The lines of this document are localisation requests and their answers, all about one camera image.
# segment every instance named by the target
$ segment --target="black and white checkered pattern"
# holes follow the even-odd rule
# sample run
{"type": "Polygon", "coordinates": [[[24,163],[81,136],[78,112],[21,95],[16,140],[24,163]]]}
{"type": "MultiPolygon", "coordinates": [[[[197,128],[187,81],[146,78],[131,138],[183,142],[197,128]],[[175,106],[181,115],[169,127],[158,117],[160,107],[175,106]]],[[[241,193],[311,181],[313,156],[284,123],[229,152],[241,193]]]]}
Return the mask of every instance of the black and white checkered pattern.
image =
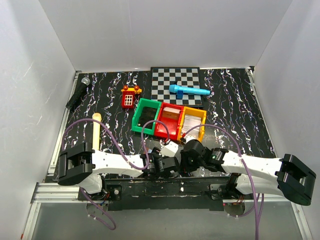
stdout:
{"type": "Polygon", "coordinates": [[[202,105],[201,95],[183,94],[182,99],[177,99],[175,93],[169,92],[169,86],[175,82],[182,87],[199,89],[198,68],[152,68],[151,99],[184,106],[202,105]]]}

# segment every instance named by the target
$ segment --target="black microphone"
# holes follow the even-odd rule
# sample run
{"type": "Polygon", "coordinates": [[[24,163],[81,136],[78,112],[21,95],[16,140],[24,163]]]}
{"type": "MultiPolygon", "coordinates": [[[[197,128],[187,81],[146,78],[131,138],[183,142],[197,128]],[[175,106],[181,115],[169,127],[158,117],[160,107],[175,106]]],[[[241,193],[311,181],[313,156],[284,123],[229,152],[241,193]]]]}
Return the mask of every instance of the black microphone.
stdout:
{"type": "Polygon", "coordinates": [[[74,90],[74,94],[68,101],[68,103],[65,105],[65,107],[69,110],[72,110],[75,108],[76,104],[79,102],[83,94],[86,92],[87,87],[90,84],[90,79],[87,77],[82,78],[81,83],[79,86],[74,90]]]}

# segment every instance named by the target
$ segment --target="gray floor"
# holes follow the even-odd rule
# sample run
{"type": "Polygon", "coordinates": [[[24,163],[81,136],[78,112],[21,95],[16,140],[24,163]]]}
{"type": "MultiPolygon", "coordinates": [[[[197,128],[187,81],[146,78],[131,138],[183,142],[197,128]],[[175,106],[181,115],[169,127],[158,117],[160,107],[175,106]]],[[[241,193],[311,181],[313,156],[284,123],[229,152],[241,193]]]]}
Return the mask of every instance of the gray floor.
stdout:
{"type": "MultiPolygon", "coordinates": [[[[86,204],[43,203],[32,239],[245,240],[254,239],[255,235],[254,213],[240,219],[205,209],[110,213],[117,223],[114,231],[88,217],[86,204]]],[[[265,202],[259,229],[260,240],[302,239],[290,202],[265,202]]]]}

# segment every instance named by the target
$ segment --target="green tray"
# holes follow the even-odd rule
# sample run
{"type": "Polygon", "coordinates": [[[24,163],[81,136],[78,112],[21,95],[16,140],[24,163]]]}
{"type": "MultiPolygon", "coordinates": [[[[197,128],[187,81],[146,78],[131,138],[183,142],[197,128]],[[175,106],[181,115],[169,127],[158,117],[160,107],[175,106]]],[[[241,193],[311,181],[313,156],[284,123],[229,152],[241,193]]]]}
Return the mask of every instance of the green tray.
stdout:
{"type": "MultiPolygon", "coordinates": [[[[158,114],[159,114],[159,111],[160,111],[160,108],[161,108],[161,104],[162,104],[162,102],[160,102],[160,101],[140,98],[138,107],[136,108],[135,113],[134,113],[133,118],[132,118],[131,130],[134,131],[134,132],[141,133],[142,127],[138,126],[138,122],[139,122],[139,118],[141,116],[142,109],[144,107],[157,109],[155,117],[154,117],[154,120],[157,120],[158,119],[158,114]]],[[[155,134],[155,128],[156,128],[156,123],[154,122],[152,124],[152,129],[145,128],[143,133],[144,134],[149,134],[149,135],[154,135],[155,134]]]]}

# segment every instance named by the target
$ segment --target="plastic bin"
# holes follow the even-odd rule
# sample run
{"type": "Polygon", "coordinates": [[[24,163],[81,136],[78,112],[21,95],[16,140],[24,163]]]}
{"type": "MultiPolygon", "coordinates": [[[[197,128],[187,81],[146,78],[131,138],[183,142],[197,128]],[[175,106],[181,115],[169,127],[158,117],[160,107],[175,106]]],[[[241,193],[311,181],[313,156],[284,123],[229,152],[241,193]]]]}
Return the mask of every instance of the plastic bin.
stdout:
{"type": "MultiPolygon", "coordinates": [[[[191,115],[191,116],[200,117],[201,118],[201,124],[205,124],[206,118],[207,118],[207,111],[196,109],[196,108],[192,108],[192,107],[187,107],[187,106],[185,106],[183,108],[180,127],[179,127],[179,132],[178,132],[178,136],[177,136],[177,140],[178,141],[180,141],[180,139],[182,137],[182,134],[184,134],[184,132],[181,132],[181,131],[182,131],[182,128],[183,128],[183,125],[184,125],[185,115],[191,115]]],[[[200,131],[199,131],[199,136],[198,136],[199,142],[202,141],[202,138],[204,137],[204,134],[205,134],[205,127],[201,126],[200,127],[200,131]]]]}
{"type": "MultiPolygon", "coordinates": [[[[184,110],[184,106],[180,106],[180,105],[169,104],[169,103],[165,103],[165,102],[163,102],[161,105],[157,119],[159,121],[163,122],[168,127],[171,140],[174,140],[174,141],[177,140],[183,110],[184,110]],[[176,115],[174,113],[172,113],[172,114],[169,113],[169,114],[164,115],[163,114],[164,108],[178,109],[178,110],[180,110],[180,113],[179,113],[179,115],[176,115]]],[[[160,138],[165,138],[165,139],[168,136],[165,127],[158,122],[155,124],[154,135],[157,137],[160,137],[160,138]]]]}
{"type": "MultiPolygon", "coordinates": [[[[135,113],[132,118],[132,124],[131,124],[131,130],[134,132],[141,133],[142,127],[143,126],[138,126],[139,118],[141,116],[142,110],[144,107],[149,107],[153,109],[157,109],[154,120],[158,119],[158,114],[161,108],[161,102],[160,101],[154,101],[154,100],[149,100],[145,98],[140,98],[138,107],[135,110],[135,113]]],[[[144,128],[143,133],[144,134],[149,134],[149,135],[154,135],[155,134],[155,128],[156,128],[156,123],[154,122],[152,124],[152,129],[149,128],[144,128]]]]}

